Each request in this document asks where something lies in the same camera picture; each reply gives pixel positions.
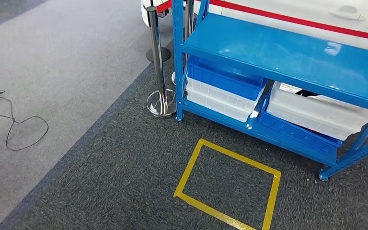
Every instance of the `gray carpet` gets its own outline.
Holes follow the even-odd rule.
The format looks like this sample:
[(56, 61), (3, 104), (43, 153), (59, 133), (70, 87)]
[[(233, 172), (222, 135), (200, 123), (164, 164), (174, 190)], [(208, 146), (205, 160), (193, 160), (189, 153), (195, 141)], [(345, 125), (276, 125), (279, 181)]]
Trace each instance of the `gray carpet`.
[[(168, 76), (172, 61), (164, 67)], [(44, 189), (26, 197), (13, 229), (232, 230), (173, 198), (200, 138), (281, 171), (272, 230), (368, 229), (368, 158), (322, 182), (320, 164), (196, 115), (154, 118), (144, 106), (153, 75), (150, 66), (97, 121), (105, 124), (94, 138), (78, 142), (38, 185)], [(203, 147), (184, 192), (261, 229), (270, 184), (268, 174)]]
[[(167, 45), (170, 16), (160, 30)], [(0, 118), (0, 222), (146, 68), (149, 34), (135, 0), (0, 0), (0, 89), (17, 119), (39, 115), (50, 125), (40, 143), (12, 152), (11, 121)], [(6, 101), (0, 113), (9, 114)], [(44, 128), (16, 126), (10, 145)]]

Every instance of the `shelf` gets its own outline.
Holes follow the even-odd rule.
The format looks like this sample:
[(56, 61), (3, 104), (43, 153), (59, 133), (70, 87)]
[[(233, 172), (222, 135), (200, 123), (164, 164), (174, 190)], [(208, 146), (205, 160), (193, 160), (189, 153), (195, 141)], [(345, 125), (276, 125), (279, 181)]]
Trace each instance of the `shelf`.
[[(257, 117), (259, 110), (262, 108), (265, 95), (262, 95), (259, 103), (257, 104), (253, 115)], [(193, 114), (204, 117), (208, 120), (217, 122), (221, 125), (233, 128), (249, 136), (261, 139), (273, 145), (277, 145), (291, 152), (297, 153), (301, 156), (305, 156), (314, 161), (323, 163), (325, 165), (334, 166), (336, 165), (336, 148), (331, 153), (318, 152), (316, 149), (310, 148), (309, 146), (302, 145), (296, 140), (281, 134), (277, 131), (271, 130), (270, 128), (257, 122), (257, 118), (249, 118), (248, 121), (240, 122), (228, 116), (222, 115), (210, 109), (207, 109), (201, 105), (193, 103), (188, 100), (184, 100), (182, 105), (184, 110), (187, 110)]]
[(368, 50), (212, 13), (180, 49), (368, 109)]

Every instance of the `shelf post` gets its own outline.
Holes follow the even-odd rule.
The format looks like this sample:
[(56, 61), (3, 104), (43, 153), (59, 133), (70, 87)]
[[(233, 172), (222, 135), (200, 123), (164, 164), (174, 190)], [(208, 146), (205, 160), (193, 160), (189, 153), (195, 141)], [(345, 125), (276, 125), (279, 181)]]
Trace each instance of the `shelf post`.
[(174, 72), (175, 72), (175, 91), (176, 91), (176, 120), (183, 118), (183, 102), (185, 76), (183, 74), (183, 53), (180, 49), (183, 43), (183, 4), (184, 0), (172, 0), (172, 21), (173, 21), (173, 53), (174, 53)]

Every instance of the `chrome stanchion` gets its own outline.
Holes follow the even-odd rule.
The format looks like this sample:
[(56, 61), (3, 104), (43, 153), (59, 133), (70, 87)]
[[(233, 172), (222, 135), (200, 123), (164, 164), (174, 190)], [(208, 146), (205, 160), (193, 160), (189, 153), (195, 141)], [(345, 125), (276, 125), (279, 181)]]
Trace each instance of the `chrome stanchion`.
[[(194, 0), (187, 0), (185, 5), (185, 18), (184, 18), (184, 41), (191, 35), (194, 29)], [(183, 58), (183, 67), (187, 64), (188, 55), (185, 54)]]
[[(148, 61), (150, 62), (154, 62), (154, 58), (153, 58), (153, 48), (149, 49), (147, 52), (146, 52), (146, 58)], [(160, 46), (160, 50), (161, 50), (161, 60), (164, 62), (164, 61), (167, 61), (170, 56), (171, 56), (171, 52), (169, 49), (167, 49), (166, 47), (162, 47)]]
[(146, 105), (147, 109), (153, 116), (170, 117), (176, 112), (175, 92), (173, 90), (166, 89), (166, 85), (164, 83), (159, 23), (156, 7), (149, 6), (146, 8), (146, 11), (150, 26), (154, 68), (156, 70), (158, 87), (158, 90), (150, 94), (150, 96), (147, 98)]

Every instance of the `yellow tape square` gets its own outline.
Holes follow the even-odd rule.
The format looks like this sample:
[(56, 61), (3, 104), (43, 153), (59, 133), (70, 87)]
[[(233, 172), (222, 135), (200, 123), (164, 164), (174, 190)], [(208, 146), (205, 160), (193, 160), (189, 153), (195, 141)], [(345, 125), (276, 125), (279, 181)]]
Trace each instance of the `yellow tape square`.
[(229, 157), (235, 158), (239, 161), (242, 161), (246, 164), (249, 164), (253, 167), (256, 167), (258, 169), (261, 169), (265, 172), (268, 172), (270, 174), (273, 175), (273, 182), (272, 182), (272, 188), (270, 189), (270, 195), (269, 195), (269, 199), (267, 201), (267, 207), (266, 207), (266, 213), (264, 214), (264, 220), (263, 220), (263, 227), (262, 230), (269, 230), (270, 229), (270, 224), (272, 222), (272, 216), (273, 216), (273, 210), (274, 210), (274, 205), (276, 202), (276, 197), (277, 197), (277, 191), (278, 191), (278, 186), (280, 183), (280, 176), (281, 176), (281, 172), (273, 169), (267, 165), (261, 164), (257, 161), (251, 160), (249, 158), (246, 158), (242, 155), (239, 155), (235, 152), (232, 152), (228, 149), (225, 149), (221, 146), (218, 146), (214, 143), (211, 143), (207, 140), (204, 139), (200, 139), (193, 151), (193, 154), (191, 155), (190, 160), (188, 161), (187, 167), (184, 170), (184, 173), (177, 185), (177, 188), (175, 189), (174, 195), (173, 197), (178, 197), (180, 199), (182, 199), (183, 201), (187, 202), (189, 205), (198, 208), (199, 210), (210, 214), (211, 216), (222, 220), (223, 222), (239, 229), (239, 230), (256, 230), (238, 220), (235, 220), (234, 218), (225, 215), (224, 213), (219, 212), (216, 209), (213, 209), (211, 207), (209, 207), (208, 205), (205, 205), (197, 200), (195, 200), (194, 198), (187, 196), (186, 194), (183, 193), (183, 189), (185, 184), (187, 183), (188, 177), (190, 176), (190, 173), (193, 169), (193, 166), (196, 162), (196, 159), (199, 155), (199, 152), (201, 150), (202, 146), (207, 146), (213, 150), (216, 150), (218, 152), (221, 152)]

